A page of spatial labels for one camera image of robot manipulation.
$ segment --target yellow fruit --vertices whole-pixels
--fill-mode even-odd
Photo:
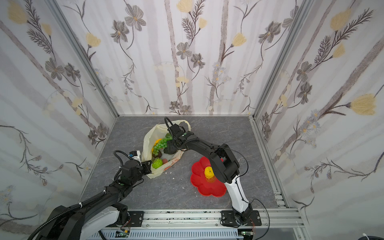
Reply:
[[[204,175],[208,179],[213,178],[215,174],[214,174],[214,171],[212,170],[212,167],[206,167],[204,170]]]

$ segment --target green fruit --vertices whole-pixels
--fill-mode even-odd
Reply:
[[[161,165],[163,165],[163,160],[161,158],[157,157],[155,160],[152,162],[152,166],[154,169],[159,168]]]

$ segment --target yellow flower pattern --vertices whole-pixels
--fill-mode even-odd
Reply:
[[[199,18],[199,28],[204,28],[207,25],[207,20]]]
[[[27,15],[24,9],[14,1],[9,2],[8,6],[8,18],[17,24],[23,24],[27,22]]]
[[[83,103],[83,99],[82,98],[74,98],[74,100],[72,102],[72,107],[77,108],[82,103]]]
[[[372,93],[362,95],[353,100],[348,107],[359,115],[374,115],[376,98]]]
[[[339,31],[347,23],[350,15],[351,15],[351,9],[350,8],[344,12],[340,12],[340,13],[336,14],[331,19],[331,28],[334,31]]]
[[[193,5],[192,0],[180,0],[176,6],[180,12],[188,13],[192,10],[192,5]]]
[[[246,42],[246,38],[242,33],[236,34],[236,36],[233,38],[232,45],[235,47],[241,46]]]
[[[334,57],[334,58],[341,57],[342,55],[344,55],[344,53],[345,53],[345,48],[344,48],[344,45],[341,43],[341,44],[336,48],[336,50],[333,52],[333,57]]]
[[[86,40],[87,40],[88,45],[91,47],[97,47],[101,43],[101,39],[98,39],[92,33],[87,33]]]
[[[52,35],[51,25],[49,25],[47,23],[42,23],[41,27],[43,28],[43,30],[45,31],[46,34],[48,34],[49,36]]]

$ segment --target mounting plate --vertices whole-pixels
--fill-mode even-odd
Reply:
[[[131,217],[131,221],[129,222],[130,227],[141,227],[143,222],[143,211],[128,211],[128,214]]]
[[[261,226],[262,220],[260,218],[259,211],[253,210],[248,222],[244,226],[252,226],[252,222],[255,226]],[[235,213],[233,211],[223,210],[221,211],[221,223],[225,227],[238,227],[238,223],[235,220]]]

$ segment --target floral wallpaper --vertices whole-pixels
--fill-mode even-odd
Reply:
[[[58,0],[119,114],[253,114],[301,1]]]
[[[315,1],[257,116],[313,240],[383,233],[383,13],[382,1]]]
[[[79,199],[115,117],[44,1],[0,6],[0,236],[26,239]]]

